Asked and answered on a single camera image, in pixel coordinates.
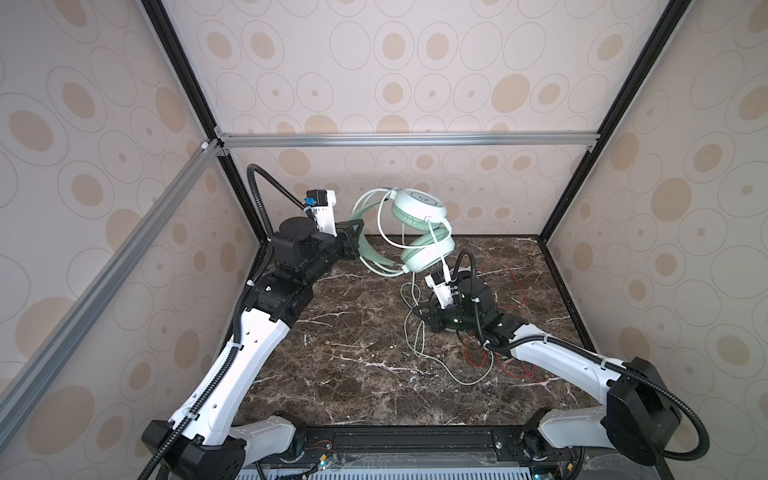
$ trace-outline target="dark brown marble surface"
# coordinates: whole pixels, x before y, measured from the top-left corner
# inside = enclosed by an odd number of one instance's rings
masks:
[[[398,252],[380,238],[370,240],[388,257]],[[475,253],[478,267],[489,258],[506,263],[528,298],[523,307],[511,311],[581,345],[536,242],[510,237],[455,240],[450,266],[465,248]],[[499,263],[488,263],[481,275],[497,294],[498,305],[522,301],[515,281]],[[427,294],[423,277],[417,275],[416,282]],[[536,383],[512,378],[495,364],[480,383],[462,386],[438,363],[417,358],[403,336],[408,309],[399,289],[406,281],[410,276],[377,276],[359,261],[339,262],[315,284],[314,300],[266,361],[240,406],[235,425],[260,421],[277,410],[310,425],[514,425],[525,423],[541,407],[597,405],[562,379]],[[409,318],[411,342],[418,324],[414,316]],[[480,364],[482,351],[477,343],[470,346],[469,358]],[[466,362],[464,346],[454,333],[427,329],[425,353],[442,359],[464,382],[476,380],[488,368],[488,364],[480,369]],[[525,373],[517,360],[505,368],[512,375]],[[548,373],[536,369],[533,376],[541,381]]]

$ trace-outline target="headphone logo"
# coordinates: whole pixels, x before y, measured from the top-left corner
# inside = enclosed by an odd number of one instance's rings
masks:
[[[434,198],[427,197],[422,192],[413,191],[411,192],[411,197],[414,197],[416,200],[422,202],[423,204],[432,205],[433,207],[437,206],[437,202]]]

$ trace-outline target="patterned wallpaper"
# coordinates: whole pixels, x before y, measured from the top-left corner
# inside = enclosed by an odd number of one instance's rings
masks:
[[[596,129],[665,0],[165,0],[235,133]]]
[[[136,478],[144,427],[210,368],[256,253],[224,181],[218,164],[203,172],[0,456],[0,478]]]
[[[599,350],[707,424],[676,478],[768,478],[768,1],[697,5],[638,99],[551,250]]]
[[[0,391],[202,138],[131,0],[2,7]]]
[[[377,187],[415,188],[448,207],[455,233],[538,234],[584,156],[583,145],[501,147],[307,147],[235,149],[240,171],[261,165],[299,198],[313,188],[336,191],[337,220]],[[276,230],[301,212],[267,182],[259,182]],[[387,205],[385,233],[400,233]],[[367,233],[378,233],[376,210],[363,215]],[[406,233],[417,233],[406,229]]]

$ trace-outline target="black metal rail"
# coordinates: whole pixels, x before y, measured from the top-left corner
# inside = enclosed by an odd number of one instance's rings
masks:
[[[184,54],[184,49],[179,42],[179,38],[176,35],[173,25],[170,22],[168,13],[163,6],[161,0],[141,0],[144,10],[147,13],[147,17],[152,24],[152,27],[157,33],[157,37],[160,39],[160,43],[165,49],[165,53],[170,60],[176,71],[176,76],[179,78],[181,86],[189,98],[192,108],[200,120],[200,124],[203,126],[203,131],[208,138],[218,139],[219,135],[216,130],[217,122],[214,118],[214,114],[208,107],[208,102],[205,100],[203,90],[200,88],[200,83],[197,82],[197,78],[192,71],[187,56]],[[237,197],[237,201],[240,202],[240,206],[243,208],[248,223],[250,223],[253,232],[256,234],[259,244],[264,245],[266,243],[266,233],[264,227],[259,220],[259,216],[256,213],[256,209],[253,207],[253,202],[250,199],[250,193],[243,184],[243,179],[240,177],[237,171],[237,166],[232,159],[232,156],[225,150],[226,154],[219,157],[219,163],[227,175],[227,179],[232,186],[232,190]]]
[[[595,144],[592,151],[588,151],[581,159],[576,171],[574,172],[571,181],[568,182],[563,194],[558,200],[558,204],[555,206],[550,215],[547,223],[544,225],[544,229],[539,234],[539,237],[543,239],[544,243],[547,243],[554,233],[554,229],[557,228],[560,220],[562,220],[571,202],[576,198],[581,185],[587,179],[594,162],[598,160],[605,145],[611,139],[616,127],[621,122],[621,118],[629,108],[633,99],[640,90],[645,78],[650,73],[650,70],[656,63],[656,60],[664,50],[664,46],[667,44],[670,36],[680,22],[680,19],[688,9],[688,5],[691,0],[670,0],[667,7],[664,9],[664,13],[661,14],[659,21],[651,32],[648,41],[646,42],[640,56],[637,57],[637,61],[630,70],[627,80],[622,85],[621,90],[608,110],[603,123],[598,129],[600,139]]]
[[[563,298],[565,309],[568,311],[568,315],[571,316],[571,321],[573,322],[574,327],[576,327],[576,333],[578,333],[578,338],[581,340],[581,345],[590,352],[594,352],[595,349],[592,338],[587,332],[587,327],[584,326],[584,320],[581,319],[581,315],[579,315],[578,310],[576,310],[576,304],[574,303],[573,298],[571,298],[571,294],[568,292],[568,288],[563,282],[563,277],[560,275],[558,266],[554,264],[554,258],[552,258],[549,247],[547,247],[547,244],[541,237],[539,237],[537,241],[538,247],[541,249],[541,255],[544,257],[544,261],[547,263],[547,267],[552,273],[554,284],[558,288],[560,296]]]
[[[329,440],[339,457],[347,458],[360,455],[468,453],[495,458],[497,462],[518,462],[528,466],[533,462],[521,449],[522,431],[523,425],[328,425],[307,427],[305,445]],[[306,450],[293,463],[285,462],[279,454],[270,455],[260,463],[272,468],[309,467],[318,463],[320,456],[326,453],[325,449]],[[559,461],[570,458],[568,449],[556,449],[552,458],[536,462],[536,465],[557,467]]]

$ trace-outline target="black mounting base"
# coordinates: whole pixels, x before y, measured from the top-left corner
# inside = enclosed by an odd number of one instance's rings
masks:
[[[320,426],[306,428],[304,445],[321,440],[333,442],[339,457],[370,454],[409,453],[485,453],[498,462],[517,462],[521,466],[558,467],[558,462],[571,459],[568,449],[555,449],[543,461],[533,461],[525,453],[524,425],[482,426]],[[309,468],[319,462],[324,449],[305,450],[295,462],[287,463],[282,455],[261,460],[272,468]]]
[[[154,454],[172,430],[169,422],[152,420],[141,441]],[[245,440],[227,437],[222,445],[201,443],[202,438],[189,440],[182,435],[163,458],[162,466],[184,480],[234,480],[245,462]]]

